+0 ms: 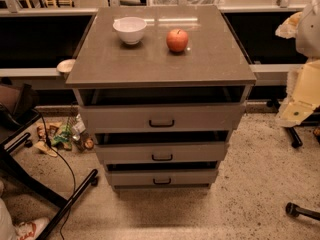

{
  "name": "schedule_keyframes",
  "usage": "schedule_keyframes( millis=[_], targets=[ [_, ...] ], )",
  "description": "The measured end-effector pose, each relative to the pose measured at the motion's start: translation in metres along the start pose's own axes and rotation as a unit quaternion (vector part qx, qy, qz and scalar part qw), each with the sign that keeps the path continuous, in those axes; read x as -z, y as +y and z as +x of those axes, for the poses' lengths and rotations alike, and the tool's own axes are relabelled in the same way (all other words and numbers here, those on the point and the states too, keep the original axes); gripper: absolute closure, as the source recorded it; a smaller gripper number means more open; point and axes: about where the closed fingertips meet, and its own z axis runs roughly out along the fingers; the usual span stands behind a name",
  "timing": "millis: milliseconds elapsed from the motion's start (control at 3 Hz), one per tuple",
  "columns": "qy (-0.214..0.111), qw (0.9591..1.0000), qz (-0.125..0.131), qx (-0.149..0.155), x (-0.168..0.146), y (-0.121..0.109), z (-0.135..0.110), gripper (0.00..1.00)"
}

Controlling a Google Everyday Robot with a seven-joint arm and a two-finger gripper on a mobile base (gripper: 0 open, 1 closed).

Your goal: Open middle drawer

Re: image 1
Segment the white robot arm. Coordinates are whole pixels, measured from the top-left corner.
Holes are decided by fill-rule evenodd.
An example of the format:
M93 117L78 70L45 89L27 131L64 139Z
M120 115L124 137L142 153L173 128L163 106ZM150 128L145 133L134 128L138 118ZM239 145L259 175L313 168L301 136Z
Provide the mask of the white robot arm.
M302 12L287 18L275 31L278 37L294 38L298 53L307 61L287 75L287 96L276 122L282 127L300 125L320 107L320 0L311 0Z

